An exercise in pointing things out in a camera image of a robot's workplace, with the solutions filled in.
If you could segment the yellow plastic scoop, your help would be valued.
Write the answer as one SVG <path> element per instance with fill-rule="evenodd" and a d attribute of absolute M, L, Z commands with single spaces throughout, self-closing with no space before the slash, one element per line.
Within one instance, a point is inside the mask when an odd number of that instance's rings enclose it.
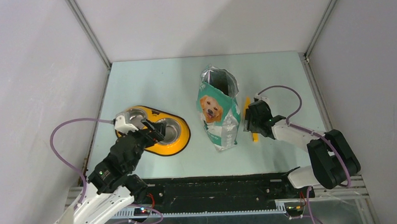
<path fill-rule="evenodd" d="M 245 113 L 246 113 L 246 110 L 248 109 L 250 103 L 251 103 L 251 99 L 249 97 L 246 97 L 245 102 L 244 102 L 244 107 L 243 107 L 243 115 L 242 115 L 243 120 L 245 120 Z M 258 137 L 257 133 L 250 133 L 250 136 L 251 136 L 251 140 L 253 142 L 259 142 L 259 137 Z"/>

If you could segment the green white pet food bag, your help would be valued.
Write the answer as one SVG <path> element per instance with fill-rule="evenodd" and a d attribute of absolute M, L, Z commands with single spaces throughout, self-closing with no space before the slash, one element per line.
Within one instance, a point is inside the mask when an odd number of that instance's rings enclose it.
<path fill-rule="evenodd" d="M 237 145 L 241 110 L 236 78 L 226 69 L 208 65 L 200 76 L 196 108 L 209 140 L 217 151 Z"/>

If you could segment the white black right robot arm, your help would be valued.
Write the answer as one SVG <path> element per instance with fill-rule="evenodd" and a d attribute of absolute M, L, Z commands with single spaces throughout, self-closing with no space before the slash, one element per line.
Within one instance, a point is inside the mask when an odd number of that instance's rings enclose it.
<path fill-rule="evenodd" d="M 273 116 L 269 105 L 256 100 L 245 108 L 244 131 L 256 133 L 273 140 L 289 143 L 306 151 L 311 164 L 292 169 L 285 174 L 282 193 L 296 197 L 302 188 L 322 186 L 333 189 L 347 187 L 350 178 L 361 170 L 360 162 L 341 131 L 315 132 L 293 123 L 280 115 Z"/>

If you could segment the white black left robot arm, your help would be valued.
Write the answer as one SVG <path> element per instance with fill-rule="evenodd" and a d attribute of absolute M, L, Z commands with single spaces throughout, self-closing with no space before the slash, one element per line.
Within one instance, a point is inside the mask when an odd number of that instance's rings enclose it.
<path fill-rule="evenodd" d="M 144 150 L 164 140 L 166 123 L 142 119 L 141 129 L 128 115 L 104 122 L 114 125 L 122 137 L 83 179 L 82 191 L 53 224 L 105 224 L 126 206 L 146 201 L 147 184 L 134 171 Z"/>

